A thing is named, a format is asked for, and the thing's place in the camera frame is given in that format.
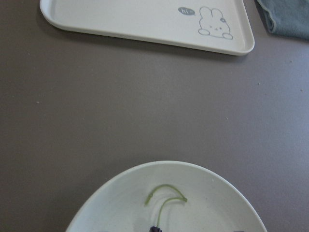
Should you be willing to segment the cream rabbit tray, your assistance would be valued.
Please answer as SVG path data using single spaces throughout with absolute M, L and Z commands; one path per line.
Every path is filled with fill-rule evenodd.
M 53 26 L 235 56 L 255 41 L 241 0 L 42 0 Z

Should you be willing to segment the white round plate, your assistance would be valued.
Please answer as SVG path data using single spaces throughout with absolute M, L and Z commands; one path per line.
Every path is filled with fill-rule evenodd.
M 264 232 L 248 200 L 203 167 L 155 161 L 128 169 L 81 207 L 70 232 Z

